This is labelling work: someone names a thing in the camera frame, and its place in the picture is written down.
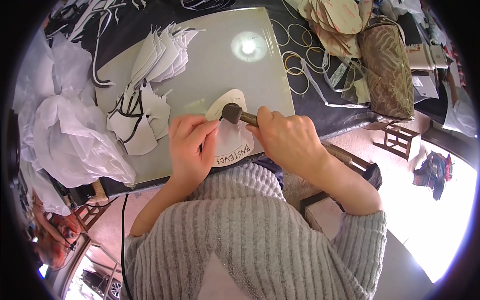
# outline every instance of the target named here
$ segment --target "concrete floor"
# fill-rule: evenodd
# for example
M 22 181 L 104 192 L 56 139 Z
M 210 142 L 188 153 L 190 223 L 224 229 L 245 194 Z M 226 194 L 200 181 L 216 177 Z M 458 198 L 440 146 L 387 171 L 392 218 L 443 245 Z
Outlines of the concrete floor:
M 425 132 L 429 127 L 430 119 L 421 113 L 415 113 L 415 121 L 402 124 L 402 126 L 416 132 Z M 406 209 L 407 206 L 405 202 L 408 202 L 408 193 L 413 186 L 411 184 L 413 179 L 412 172 L 415 166 L 426 158 L 427 149 L 422 144 L 420 154 L 410 162 L 407 162 L 372 144 L 373 141 L 381 142 L 383 136 L 384 133 L 382 131 L 357 129 L 323 142 L 326 144 L 335 144 L 368 162 L 376 162 L 380 167 L 384 182 L 380 188 L 380 194 L 384 199 L 385 210 Z M 284 181 L 284 196 L 287 202 L 297 210 L 300 208 L 301 199 L 305 199 L 319 192 L 302 178 L 293 174 L 285 173 Z M 125 209 L 126 234 L 130 231 L 137 214 L 157 191 L 158 189 L 130 194 Z M 120 261 L 121 249 L 122 206 L 123 197 L 120 197 L 112 203 L 88 233 L 95 243 L 102 245 L 102 247 L 118 261 Z

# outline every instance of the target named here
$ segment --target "white garment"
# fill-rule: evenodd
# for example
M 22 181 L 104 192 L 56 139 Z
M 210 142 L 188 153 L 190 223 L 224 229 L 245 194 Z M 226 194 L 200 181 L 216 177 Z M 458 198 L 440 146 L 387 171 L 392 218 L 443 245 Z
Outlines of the white garment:
M 443 129 L 461 132 L 466 136 L 474 137 L 477 134 L 477 121 L 472 101 L 465 89 L 456 87 L 458 101 L 452 105 L 452 91 L 447 82 L 443 82 L 448 97 L 448 109 Z

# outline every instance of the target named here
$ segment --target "black cable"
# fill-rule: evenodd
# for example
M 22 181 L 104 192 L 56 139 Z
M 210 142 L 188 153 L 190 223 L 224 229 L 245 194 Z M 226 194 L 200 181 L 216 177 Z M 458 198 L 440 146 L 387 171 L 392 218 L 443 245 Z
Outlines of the black cable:
M 125 202 L 123 203 L 123 208 L 121 210 L 121 275 L 123 278 L 123 286 L 127 291 L 128 299 L 133 300 L 132 294 L 130 293 L 130 288 L 127 283 L 127 268 L 125 267 L 125 206 L 127 206 L 128 194 L 125 195 Z
M 105 205 L 102 205 L 102 206 L 90 205 L 90 204 L 88 204 L 88 203 L 85 203 L 85 205 L 86 205 L 86 206 L 89 206 L 89 207 L 97 207 L 97 208 L 102 208 L 102 207 L 105 207 L 105 206 L 107 206 L 107 205 L 110 205 L 110 204 L 112 204 L 112 203 L 113 203 L 115 200 L 117 200 L 117 199 L 118 199 L 118 197 L 120 197 L 120 196 L 117 196 L 117 197 L 115 197 L 115 199 L 113 199 L 112 201 L 110 201 L 110 202 L 108 202 L 107 204 L 105 204 Z

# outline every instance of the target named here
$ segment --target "person's right hand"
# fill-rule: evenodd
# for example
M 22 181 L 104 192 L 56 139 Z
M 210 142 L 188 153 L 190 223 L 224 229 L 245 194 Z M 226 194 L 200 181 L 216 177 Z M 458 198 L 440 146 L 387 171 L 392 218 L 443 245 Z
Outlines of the person's right hand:
M 262 106 L 257 122 L 259 128 L 247 125 L 247 130 L 262 144 L 265 155 L 290 173 L 309 179 L 329 155 L 307 116 L 284 117 Z

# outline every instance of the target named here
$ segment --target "gray cardigan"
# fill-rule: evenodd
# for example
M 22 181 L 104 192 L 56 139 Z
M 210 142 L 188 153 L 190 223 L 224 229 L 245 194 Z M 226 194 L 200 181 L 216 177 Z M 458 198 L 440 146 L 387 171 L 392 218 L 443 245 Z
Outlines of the gray cardigan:
M 198 298 L 213 253 L 248 298 L 373 297 L 386 245 L 383 211 L 342 214 L 330 242 L 256 164 L 208 176 L 188 200 L 163 212 L 150 233 L 127 237 L 123 271 L 134 299 Z M 125 288 L 121 298 L 128 299 Z

